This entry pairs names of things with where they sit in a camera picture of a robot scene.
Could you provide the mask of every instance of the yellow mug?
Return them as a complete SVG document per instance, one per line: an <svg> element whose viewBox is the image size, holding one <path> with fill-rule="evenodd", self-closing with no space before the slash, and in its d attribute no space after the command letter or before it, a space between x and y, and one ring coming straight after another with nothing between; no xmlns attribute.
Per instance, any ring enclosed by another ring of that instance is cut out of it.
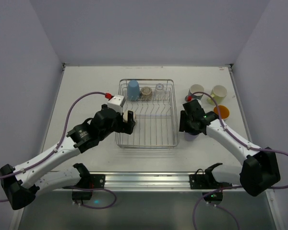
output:
<svg viewBox="0 0 288 230"><path fill-rule="evenodd" d="M227 89L222 85L216 85L215 87L213 87L210 93L210 96L212 96L213 99L215 99L217 104L220 104L224 100L226 95L227 95ZM208 98L207 101L212 105L215 104L210 98Z"/></svg>

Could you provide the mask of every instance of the tabletop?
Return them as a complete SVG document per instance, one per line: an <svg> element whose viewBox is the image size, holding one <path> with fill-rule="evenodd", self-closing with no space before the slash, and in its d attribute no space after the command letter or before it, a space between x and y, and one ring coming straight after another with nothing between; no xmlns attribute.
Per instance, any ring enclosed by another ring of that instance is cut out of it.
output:
<svg viewBox="0 0 288 230"><path fill-rule="evenodd" d="M200 84L206 93L215 85L226 87L228 94L221 103L230 110L226 123L247 138L230 72L226 67L66 67L51 117L44 150L61 137L66 114L71 104L85 93L93 91L118 93L121 79L172 79L175 85L178 120L189 87ZM214 106L202 98L203 109ZM107 100L102 95L83 98L73 109L67 130L93 117ZM64 170L75 163L83 163L94 172L194 172L215 163L239 165L236 158L212 138L201 134L194 141L185 141L179 133L179 144L172 149L123 149L117 146L115 134L98 146L69 159L54 170Z"/></svg>

